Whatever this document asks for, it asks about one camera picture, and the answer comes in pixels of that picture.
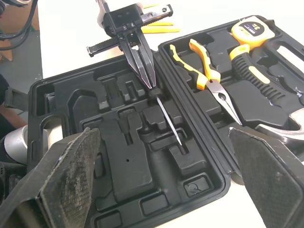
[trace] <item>tape measure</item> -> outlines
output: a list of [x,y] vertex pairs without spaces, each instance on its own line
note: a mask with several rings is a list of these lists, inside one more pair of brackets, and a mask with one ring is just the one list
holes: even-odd
[[246,18],[231,29],[232,36],[241,44],[249,44],[250,50],[261,46],[267,39],[275,36],[274,32],[256,16]]

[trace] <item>pliers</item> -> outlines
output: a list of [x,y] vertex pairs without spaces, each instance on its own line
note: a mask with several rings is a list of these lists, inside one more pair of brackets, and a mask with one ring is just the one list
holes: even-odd
[[177,54],[176,47],[170,45],[170,53],[173,57],[173,61],[176,65],[184,68],[196,81],[196,87],[200,90],[208,88],[217,102],[229,113],[229,115],[239,124],[242,125],[236,110],[233,107],[230,96],[225,88],[220,84],[221,74],[211,64],[209,52],[204,46],[198,43],[196,40],[191,39],[189,47],[192,51],[197,53],[201,58],[205,75],[185,63]]

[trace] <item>hammer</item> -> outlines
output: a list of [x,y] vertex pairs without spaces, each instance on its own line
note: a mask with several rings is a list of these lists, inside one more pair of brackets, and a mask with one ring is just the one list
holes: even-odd
[[255,63],[250,55],[250,46],[244,44],[236,47],[230,53],[234,74],[243,80],[251,82],[263,96],[268,98],[271,105],[281,107],[299,130],[280,130],[260,124],[256,129],[266,135],[282,141],[290,149],[304,143],[304,106],[295,91],[287,91],[279,79],[268,74],[267,68]]
[[259,124],[256,127],[261,133],[277,138],[290,149],[304,143],[304,108],[301,108],[289,115],[289,119],[298,126],[299,130],[287,131]]

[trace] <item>table surface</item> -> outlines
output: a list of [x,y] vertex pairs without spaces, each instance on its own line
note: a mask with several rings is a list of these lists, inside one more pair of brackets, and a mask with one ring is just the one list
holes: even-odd
[[[108,0],[111,10],[134,2]],[[297,24],[304,19],[303,6],[299,5],[303,3],[299,1],[290,0],[288,4],[280,4],[275,0],[256,0],[254,4],[243,0],[172,0],[143,3],[170,3],[174,15],[169,20],[181,28],[179,33],[145,35],[153,50],[157,50],[158,45],[164,41],[249,15],[274,19],[279,28],[304,44],[304,29],[297,28]],[[94,58],[87,54],[87,46],[109,38],[97,24],[99,8],[94,0],[39,0],[38,10],[44,78],[122,54],[118,48],[98,54]],[[197,224],[205,227],[265,227],[245,187],[233,181],[227,195],[221,199],[159,227],[173,228]]]

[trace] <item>tool case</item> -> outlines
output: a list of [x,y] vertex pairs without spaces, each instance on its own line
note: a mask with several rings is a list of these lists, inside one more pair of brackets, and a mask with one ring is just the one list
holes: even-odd
[[[276,37],[255,48],[252,58],[280,76],[289,90],[304,91],[304,74],[276,52],[283,45],[303,56],[304,47],[273,21],[257,17]],[[184,151],[160,107],[149,100],[125,57],[120,56],[43,79],[31,87],[28,172],[45,153],[43,129],[60,120],[64,137],[87,127],[98,128],[102,137],[86,228],[155,227],[223,197],[231,178],[243,184],[229,128],[254,129],[267,124],[288,129],[290,123],[288,115],[271,105],[250,82],[233,77],[229,53],[239,43],[230,31],[237,22],[165,42],[153,53],[162,101],[184,142]],[[213,66],[222,75],[221,84],[246,127],[237,126],[210,91],[196,89],[191,76],[174,65],[169,44],[182,60],[203,71],[201,59],[189,49],[191,38],[210,52]],[[304,146],[292,152],[302,158]]]

